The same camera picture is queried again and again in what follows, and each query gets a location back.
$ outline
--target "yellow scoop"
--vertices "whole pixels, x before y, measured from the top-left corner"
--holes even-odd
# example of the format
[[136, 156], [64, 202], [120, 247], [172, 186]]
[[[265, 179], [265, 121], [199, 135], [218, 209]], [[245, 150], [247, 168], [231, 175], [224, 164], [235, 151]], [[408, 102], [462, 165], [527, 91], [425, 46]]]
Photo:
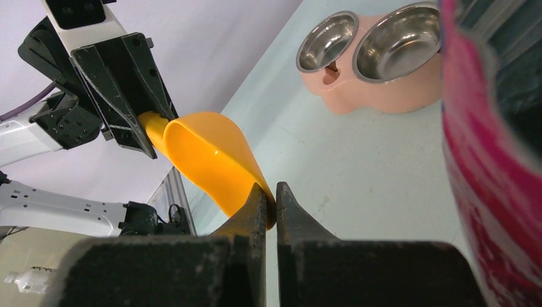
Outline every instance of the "yellow scoop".
[[243, 132], [219, 113], [193, 113], [172, 121], [154, 112], [138, 117], [157, 150], [202, 188], [230, 217], [245, 204], [254, 183], [265, 191], [267, 229], [275, 224], [275, 200]]

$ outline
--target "pet food bowl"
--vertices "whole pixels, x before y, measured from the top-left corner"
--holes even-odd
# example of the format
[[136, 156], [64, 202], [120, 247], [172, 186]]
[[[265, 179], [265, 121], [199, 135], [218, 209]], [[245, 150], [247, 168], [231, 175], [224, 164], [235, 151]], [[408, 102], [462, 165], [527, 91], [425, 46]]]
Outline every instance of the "pet food bowl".
[[358, 29], [358, 16], [343, 11], [319, 23], [301, 43], [297, 51], [297, 69], [317, 72], [333, 64], [352, 43]]
[[439, 16], [430, 3], [411, 4], [385, 16], [354, 51], [357, 77], [387, 83], [422, 67], [440, 49]]

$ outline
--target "light blue table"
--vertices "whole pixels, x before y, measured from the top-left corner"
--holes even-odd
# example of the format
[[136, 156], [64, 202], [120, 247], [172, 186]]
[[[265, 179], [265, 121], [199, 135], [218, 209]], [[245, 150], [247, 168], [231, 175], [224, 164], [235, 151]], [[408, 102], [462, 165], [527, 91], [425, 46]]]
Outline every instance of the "light blue table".
[[[295, 55], [326, 16], [388, 13], [407, 0], [305, 0], [229, 101], [272, 190], [289, 183], [299, 203], [341, 239], [440, 240], [470, 259], [442, 155], [440, 102], [408, 114], [331, 114], [302, 85]], [[226, 216], [187, 184], [198, 234]], [[276, 232], [267, 233], [267, 302], [278, 306]]]

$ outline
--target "cable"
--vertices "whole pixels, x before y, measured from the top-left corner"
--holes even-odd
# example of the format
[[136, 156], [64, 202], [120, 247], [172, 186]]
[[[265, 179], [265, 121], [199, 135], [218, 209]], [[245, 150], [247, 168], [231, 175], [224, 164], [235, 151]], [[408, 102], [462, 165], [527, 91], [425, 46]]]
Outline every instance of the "cable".
[[23, 230], [27, 230], [27, 229], [28, 229], [28, 227], [23, 227], [23, 228], [17, 230], [16, 232], [14, 232], [13, 230], [14, 230], [15, 228], [16, 228], [16, 227], [11, 228], [10, 231], [9, 231], [8, 233], [6, 233], [6, 234], [3, 235], [2, 237], [0, 237], [0, 241], [4, 240], [5, 238], [7, 238], [7, 237], [9, 237], [9, 236], [11, 236], [11, 235], [15, 235], [16, 233], [19, 233], [19, 232], [21, 232], [21, 231], [23, 231]]
[[158, 220], [164, 224], [167, 224], [158, 214], [156, 215], [158, 217]]
[[180, 212], [181, 211], [181, 207], [179, 205], [177, 205], [176, 203], [174, 204], [171, 204], [169, 206], [169, 209], [167, 210], [167, 215], [169, 217], [169, 223], [165, 222], [158, 214], [156, 215], [158, 217], [158, 220], [164, 224], [175, 224], [176, 221], [173, 219], [173, 215], [171, 214], [171, 208], [177, 208], [177, 212]]
[[19, 107], [16, 107], [15, 109], [0, 115], [0, 122], [3, 122], [5, 120], [9, 120], [10, 118], [14, 117], [15, 115], [29, 109], [31, 106], [37, 104], [39, 101], [41, 101], [45, 96], [47, 96], [50, 92], [52, 92], [55, 88], [54, 82], [48, 85], [48, 87], [44, 88], [40, 93], [38, 93], [36, 96], [32, 97], [27, 102], [23, 103]]
[[181, 212], [181, 207], [177, 205], [176, 203], [172, 203], [171, 206], [169, 206], [169, 210], [167, 211], [167, 214], [169, 215], [169, 222], [173, 223], [174, 219], [171, 214], [171, 208], [175, 207], [177, 209], [177, 212]]

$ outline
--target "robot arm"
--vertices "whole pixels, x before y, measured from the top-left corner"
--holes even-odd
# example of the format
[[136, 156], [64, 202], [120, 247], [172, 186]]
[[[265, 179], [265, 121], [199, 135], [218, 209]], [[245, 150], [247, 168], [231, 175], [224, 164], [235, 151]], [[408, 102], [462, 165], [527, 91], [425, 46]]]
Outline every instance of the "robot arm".
[[155, 208], [129, 201], [106, 203], [41, 191], [0, 172], [0, 226], [28, 226], [93, 237], [195, 234], [182, 207], [161, 221]]
[[19, 56], [51, 79], [59, 93], [0, 122], [0, 166], [89, 143], [100, 132], [123, 148], [156, 153], [137, 117], [177, 117], [150, 48], [127, 34], [111, 0], [41, 0], [47, 13]]

